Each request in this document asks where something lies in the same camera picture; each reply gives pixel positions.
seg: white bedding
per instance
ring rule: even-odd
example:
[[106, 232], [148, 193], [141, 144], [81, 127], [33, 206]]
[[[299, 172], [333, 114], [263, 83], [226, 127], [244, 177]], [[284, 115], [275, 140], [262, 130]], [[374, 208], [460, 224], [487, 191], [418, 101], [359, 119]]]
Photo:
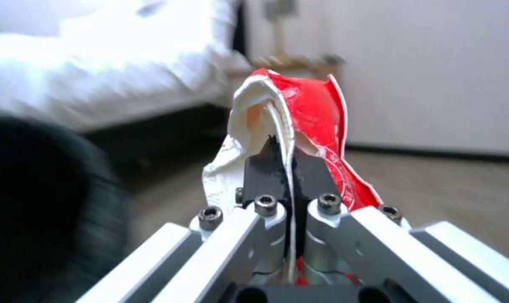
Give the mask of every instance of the white bedding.
[[235, 1], [139, 3], [65, 21], [60, 37], [0, 35], [0, 114], [87, 131], [219, 100]]

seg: metal cylinder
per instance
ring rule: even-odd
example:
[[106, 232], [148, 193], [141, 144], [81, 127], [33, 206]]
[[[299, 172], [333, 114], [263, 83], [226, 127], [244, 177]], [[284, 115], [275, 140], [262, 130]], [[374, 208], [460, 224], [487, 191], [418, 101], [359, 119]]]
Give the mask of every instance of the metal cylinder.
[[318, 209], [324, 215], [337, 215], [341, 212], [341, 196], [327, 192], [318, 197]]
[[222, 222], [222, 210], [216, 206], [208, 206], [198, 213], [200, 228], [214, 230]]
[[277, 213], [277, 199], [270, 194], [262, 194], [254, 200], [254, 211], [262, 217], [270, 217]]
[[399, 209], [393, 205], [380, 205], [378, 210], [381, 211], [381, 213], [383, 213], [391, 221], [400, 225], [400, 221], [402, 221], [402, 213]]

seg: floor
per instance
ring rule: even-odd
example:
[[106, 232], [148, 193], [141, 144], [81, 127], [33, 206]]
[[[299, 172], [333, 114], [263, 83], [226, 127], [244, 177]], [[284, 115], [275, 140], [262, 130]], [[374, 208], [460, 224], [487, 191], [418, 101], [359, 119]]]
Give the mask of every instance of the floor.
[[[215, 152], [176, 155], [128, 182], [133, 248], [166, 222], [187, 225], [205, 205], [200, 175]], [[447, 220], [509, 257], [509, 164], [358, 151], [346, 159], [412, 226]]]

